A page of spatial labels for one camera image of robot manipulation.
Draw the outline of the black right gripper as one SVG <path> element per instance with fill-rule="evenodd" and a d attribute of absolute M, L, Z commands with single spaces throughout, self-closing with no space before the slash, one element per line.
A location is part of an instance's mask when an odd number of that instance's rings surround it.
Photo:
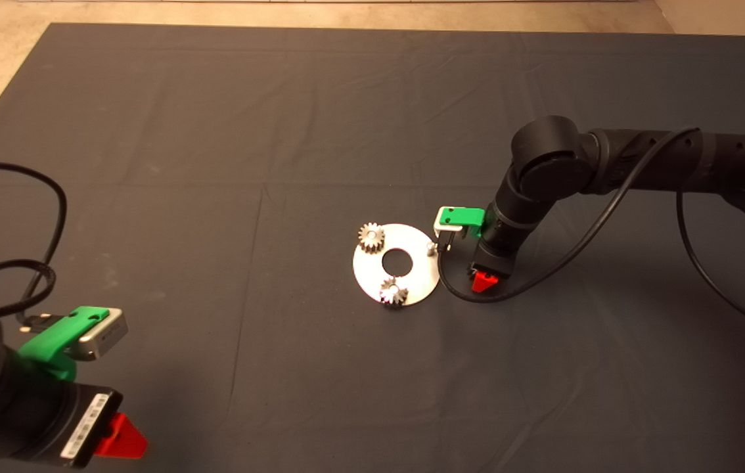
<path fill-rule="evenodd" d="M 470 263 L 474 271 L 472 293 L 484 293 L 499 284 L 499 279 L 505 281 L 510 278 L 516 268 L 516 260 L 517 250 L 494 248 L 486 240 L 478 240 Z"/>

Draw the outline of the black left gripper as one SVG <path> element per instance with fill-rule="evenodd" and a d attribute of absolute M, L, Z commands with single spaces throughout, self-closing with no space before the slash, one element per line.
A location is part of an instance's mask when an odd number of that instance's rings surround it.
<path fill-rule="evenodd" d="M 21 451 L 21 460 L 70 469 L 85 468 L 93 455 L 139 460 L 149 441 L 129 417 L 117 413 L 124 396 L 93 384 L 65 383 L 59 407 L 44 433 Z"/>

